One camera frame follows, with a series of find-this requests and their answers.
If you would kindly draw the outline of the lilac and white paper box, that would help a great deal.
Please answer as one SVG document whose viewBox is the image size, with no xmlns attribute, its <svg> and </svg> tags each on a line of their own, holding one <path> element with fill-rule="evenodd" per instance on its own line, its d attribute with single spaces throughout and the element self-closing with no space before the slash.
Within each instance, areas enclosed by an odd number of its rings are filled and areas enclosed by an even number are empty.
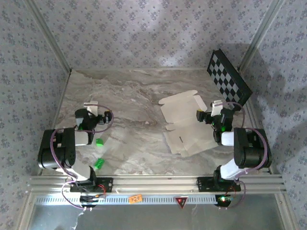
<svg viewBox="0 0 307 230">
<path fill-rule="evenodd" d="M 197 110 L 207 106 L 196 90 L 175 94 L 159 101 L 167 122 L 164 137 L 173 154 L 190 157 L 218 146 L 211 125 L 199 122 Z"/>
</svg>

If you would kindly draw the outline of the black and grey checkerboard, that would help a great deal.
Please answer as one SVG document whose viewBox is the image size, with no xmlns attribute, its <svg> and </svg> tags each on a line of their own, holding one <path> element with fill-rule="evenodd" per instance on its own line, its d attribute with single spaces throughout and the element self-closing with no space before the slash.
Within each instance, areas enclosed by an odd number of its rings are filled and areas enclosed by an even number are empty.
<svg viewBox="0 0 307 230">
<path fill-rule="evenodd" d="M 221 49 L 212 52 L 207 72 L 226 102 L 239 104 L 231 104 L 230 107 L 240 111 L 252 91 Z"/>
</svg>

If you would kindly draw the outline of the black controller board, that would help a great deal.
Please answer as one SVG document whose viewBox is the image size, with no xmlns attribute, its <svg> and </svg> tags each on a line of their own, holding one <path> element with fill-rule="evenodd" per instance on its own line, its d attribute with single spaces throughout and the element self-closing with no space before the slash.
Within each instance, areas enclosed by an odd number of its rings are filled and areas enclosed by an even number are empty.
<svg viewBox="0 0 307 230">
<path fill-rule="evenodd" d="M 106 197 L 103 194 L 98 195 L 81 195 L 79 202 L 84 211 L 90 210 L 96 207 L 100 201 L 103 201 Z"/>
</svg>

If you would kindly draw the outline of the black controller board lit LEDs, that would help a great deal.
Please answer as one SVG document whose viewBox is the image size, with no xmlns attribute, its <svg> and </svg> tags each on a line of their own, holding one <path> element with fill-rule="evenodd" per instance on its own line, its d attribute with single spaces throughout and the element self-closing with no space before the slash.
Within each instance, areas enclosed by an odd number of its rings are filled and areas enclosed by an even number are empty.
<svg viewBox="0 0 307 230">
<path fill-rule="evenodd" d="M 215 199 L 217 203 L 214 205 L 216 207 L 227 210 L 234 198 L 230 195 L 216 195 Z"/>
</svg>

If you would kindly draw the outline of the red triangle sticker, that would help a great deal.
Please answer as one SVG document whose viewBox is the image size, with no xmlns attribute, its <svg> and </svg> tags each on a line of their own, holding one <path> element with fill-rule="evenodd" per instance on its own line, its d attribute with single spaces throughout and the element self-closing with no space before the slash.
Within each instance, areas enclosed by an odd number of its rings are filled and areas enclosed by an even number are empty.
<svg viewBox="0 0 307 230">
<path fill-rule="evenodd" d="M 175 201 L 177 202 L 177 204 L 179 205 L 181 209 L 184 208 L 185 204 L 187 203 L 187 200 L 188 200 L 187 196 L 175 197 Z"/>
</svg>

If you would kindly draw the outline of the white torn tape strip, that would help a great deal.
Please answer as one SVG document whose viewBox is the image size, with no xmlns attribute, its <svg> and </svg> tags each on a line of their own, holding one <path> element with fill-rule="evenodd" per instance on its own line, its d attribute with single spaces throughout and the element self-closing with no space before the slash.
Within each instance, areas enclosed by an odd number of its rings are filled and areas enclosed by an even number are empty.
<svg viewBox="0 0 307 230">
<path fill-rule="evenodd" d="M 70 230 L 76 230 L 77 226 L 78 226 L 78 221 L 80 219 L 80 217 L 84 214 L 84 212 L 81 212 L 78 214 L 76 220 L 74 221 L 74 223 L 72 224 Z"/>
</svg>

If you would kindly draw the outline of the grey metal panel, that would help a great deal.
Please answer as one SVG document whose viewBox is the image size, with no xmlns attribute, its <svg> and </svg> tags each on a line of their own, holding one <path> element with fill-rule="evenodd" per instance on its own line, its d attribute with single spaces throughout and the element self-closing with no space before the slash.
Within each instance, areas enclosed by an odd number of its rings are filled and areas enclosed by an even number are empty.
<svg viewBox="0 0 307 230">
<path fill-rule="evenodd" d="M 38 198 L 22 230 L 70 230 L 79 213 L 70 205 Z M 84 211 L 76 230 L 292 230 L 274 195 L 247 195 L 228 210 L 213 204 L 98 205 Z"/>
</svg>

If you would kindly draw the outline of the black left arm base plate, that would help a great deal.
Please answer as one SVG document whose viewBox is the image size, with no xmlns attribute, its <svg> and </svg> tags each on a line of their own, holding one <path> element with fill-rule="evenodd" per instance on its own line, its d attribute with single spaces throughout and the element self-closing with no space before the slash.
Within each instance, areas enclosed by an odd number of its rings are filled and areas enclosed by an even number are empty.
<svg viewBox="0 0 307 230">
<path fill-rule="evenodd" d="M 77 181 L 70 186 L 70 192 L 79 193 L 102 193 L 105 188 L 106 193 L 112 192 L 113 178 L 112 177 L 98 177 L 95 180 Z"/>
</svg>

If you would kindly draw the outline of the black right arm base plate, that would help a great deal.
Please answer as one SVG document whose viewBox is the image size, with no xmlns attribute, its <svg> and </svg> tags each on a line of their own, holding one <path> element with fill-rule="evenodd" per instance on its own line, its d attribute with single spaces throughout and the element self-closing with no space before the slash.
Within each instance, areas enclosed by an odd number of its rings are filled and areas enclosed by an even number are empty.
<svg viewBox="0 0 307 230">
<path fill-rule="evenodd" d="M 199 192 L 240 192 L 241 186 L 232 180 L 198 177 L 196 184 Z"/>
</svg>

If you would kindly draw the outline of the aluminium mounting rail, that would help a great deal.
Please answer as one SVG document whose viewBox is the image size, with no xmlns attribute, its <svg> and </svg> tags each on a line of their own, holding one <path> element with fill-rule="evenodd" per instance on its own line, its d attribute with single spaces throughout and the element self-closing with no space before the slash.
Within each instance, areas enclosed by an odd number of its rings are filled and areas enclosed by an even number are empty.
<svg viewBox="0 0 307 230">
<path fill-rule="evenodd" d="M 113 175 L 113 195 L 185 195 L 197 194 L 194 175 Z M 69 179 L 64 175 L 34 176 L 29 179 L 29 191 L 37 194 L 55 194 Z M 286 191 L 279 174 L 252 174 L 241 176 L 247 194 L 280 194 Z"/>
</svg>

